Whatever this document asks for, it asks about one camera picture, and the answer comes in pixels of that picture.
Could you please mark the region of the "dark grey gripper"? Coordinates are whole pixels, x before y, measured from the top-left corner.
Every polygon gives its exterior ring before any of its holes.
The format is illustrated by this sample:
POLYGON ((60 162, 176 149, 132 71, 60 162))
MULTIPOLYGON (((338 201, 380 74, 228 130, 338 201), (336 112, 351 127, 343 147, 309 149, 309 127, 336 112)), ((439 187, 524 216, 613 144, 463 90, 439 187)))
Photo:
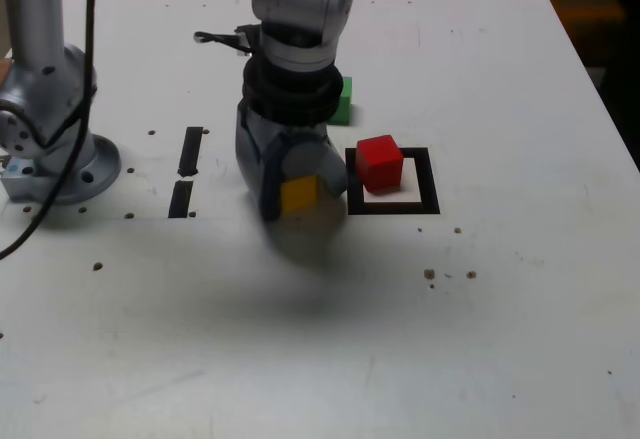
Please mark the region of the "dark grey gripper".
POLYGON ((283 174, 287 180, 317 176, 327 193, 334 198, 340 197, 346 191, 346 164, 326 136, 325 123, 313 126, 280 124, 256 113, 247 101, 238 104, 235 130, 236 159, 264 221, 274 221, 281 215, 283 174), (280 148, 283 145, 283 135, 295 137, 304 134, 322 139, 292 146, 282 163, 280 148))

